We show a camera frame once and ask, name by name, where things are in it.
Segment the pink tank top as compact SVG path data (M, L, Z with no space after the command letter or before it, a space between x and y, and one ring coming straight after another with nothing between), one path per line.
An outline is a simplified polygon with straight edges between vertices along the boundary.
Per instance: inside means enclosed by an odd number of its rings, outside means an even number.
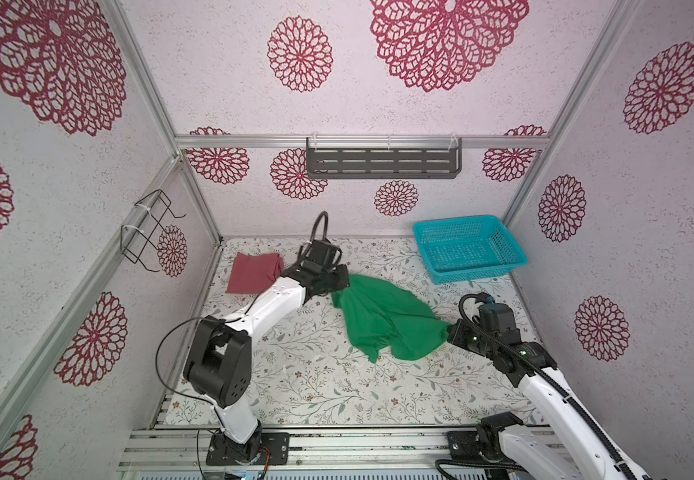
M270 288L281 276L283 258L278 253L246 255L238 253L233 261L226 292L259 294Z

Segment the green tank top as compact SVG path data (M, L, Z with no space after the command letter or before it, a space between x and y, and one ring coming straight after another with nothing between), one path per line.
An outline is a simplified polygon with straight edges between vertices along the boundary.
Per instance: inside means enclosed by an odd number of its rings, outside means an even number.
M379 278L351 275L331 295L342 311L351 345L376 363L387 349L398 360L417 361L448 339L449 324L412 292Z

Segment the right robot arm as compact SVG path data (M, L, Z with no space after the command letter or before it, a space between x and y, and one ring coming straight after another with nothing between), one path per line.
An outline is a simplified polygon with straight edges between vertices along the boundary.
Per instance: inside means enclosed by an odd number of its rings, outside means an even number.
M513 310L482 292L458 303L460 318L448 341L490 360L548 421L568 452L562 457L542 443L517 415L503 412L473 428L447 435L450 456L435 463L481 469L490 479L646 479L648 473L606 433L572 391L554 358L537 342L525 342Z

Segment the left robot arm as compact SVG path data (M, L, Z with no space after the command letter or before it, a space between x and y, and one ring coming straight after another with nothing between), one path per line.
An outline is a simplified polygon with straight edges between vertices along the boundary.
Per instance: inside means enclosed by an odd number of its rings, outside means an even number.
M183 377L216 413L229 446L254 456L261 423L246 391L252 377L254 342L308 301L349 286L342 250L327 239L309 241L296 261L252 303L226 318L206 316L197 324Z

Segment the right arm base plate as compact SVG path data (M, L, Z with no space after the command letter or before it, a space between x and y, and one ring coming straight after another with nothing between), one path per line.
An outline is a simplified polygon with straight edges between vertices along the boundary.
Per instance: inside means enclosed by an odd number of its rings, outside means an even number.
M446 438L452 460L494 462L491 440L478 429L452 430Z

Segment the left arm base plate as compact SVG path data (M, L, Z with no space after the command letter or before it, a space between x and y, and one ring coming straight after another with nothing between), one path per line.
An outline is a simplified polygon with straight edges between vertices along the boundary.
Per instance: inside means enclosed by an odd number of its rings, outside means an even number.
M279 466L288 463L291 435L257 432L245 444L218 433L212 436L205 464L208 466Z

